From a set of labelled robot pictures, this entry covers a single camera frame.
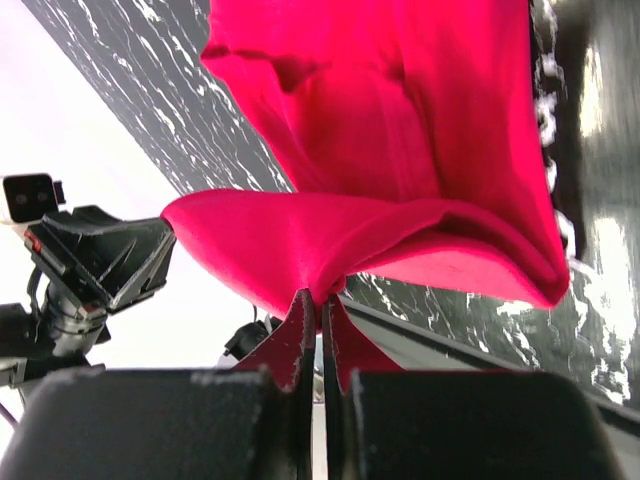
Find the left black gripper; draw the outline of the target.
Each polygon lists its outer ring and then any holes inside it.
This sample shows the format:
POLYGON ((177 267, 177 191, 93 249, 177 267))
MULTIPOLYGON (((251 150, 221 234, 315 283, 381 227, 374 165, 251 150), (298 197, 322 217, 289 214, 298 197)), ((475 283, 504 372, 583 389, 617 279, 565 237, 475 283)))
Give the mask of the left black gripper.
POLYGON ((53 357, 83 357, 111 340, 118 313, 164 287, 176 237, 159 218, 121 220, 95 205, 46 215, 24 231, 33 340, 53 357))

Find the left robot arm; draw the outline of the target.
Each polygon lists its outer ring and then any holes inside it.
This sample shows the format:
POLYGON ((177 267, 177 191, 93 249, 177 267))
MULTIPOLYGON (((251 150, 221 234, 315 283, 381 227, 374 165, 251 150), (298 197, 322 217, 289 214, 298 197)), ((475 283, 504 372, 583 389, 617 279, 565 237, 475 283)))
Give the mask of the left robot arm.
POLYGON ((160 217, 120 220, 97 206, 48 213, 23 233, 30 306, 1 307, 1 383, 16 388, 83 366, 110 340, 107 319, 166 284, 176 236, 160 217))

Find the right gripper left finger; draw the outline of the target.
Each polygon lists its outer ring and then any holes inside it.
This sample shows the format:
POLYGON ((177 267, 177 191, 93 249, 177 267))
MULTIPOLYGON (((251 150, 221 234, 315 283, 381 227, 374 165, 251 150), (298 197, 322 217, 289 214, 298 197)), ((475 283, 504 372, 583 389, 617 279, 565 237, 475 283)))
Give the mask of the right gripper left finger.
POLYGON ((316 308, 298 291, 273 333, 234 367, 267 380, 252 447, 253 479, 312 477, 313 371, 316 308))

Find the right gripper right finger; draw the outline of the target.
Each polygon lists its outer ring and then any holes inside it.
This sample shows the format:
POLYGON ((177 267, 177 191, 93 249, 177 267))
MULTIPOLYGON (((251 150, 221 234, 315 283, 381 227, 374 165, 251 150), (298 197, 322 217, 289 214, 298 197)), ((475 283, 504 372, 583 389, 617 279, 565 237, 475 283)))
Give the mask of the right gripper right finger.
POLYGON ((328 478, 342 479, 347 466, 347 414, 343 407, 354 371, 402 372, 351 321, 340 298, 332 294, 321 314, 328 478))

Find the red t shirt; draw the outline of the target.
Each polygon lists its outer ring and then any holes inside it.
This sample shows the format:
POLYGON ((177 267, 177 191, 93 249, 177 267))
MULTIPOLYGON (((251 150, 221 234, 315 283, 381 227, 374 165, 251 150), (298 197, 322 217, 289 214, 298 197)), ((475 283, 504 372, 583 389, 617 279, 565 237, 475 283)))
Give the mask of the red t shirt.
POLYGON ((211 274, 282 315, 366 272, 537 307, 569 271, 525 1, 215 1, 202 64, 293 184, 163 211, 211 274))

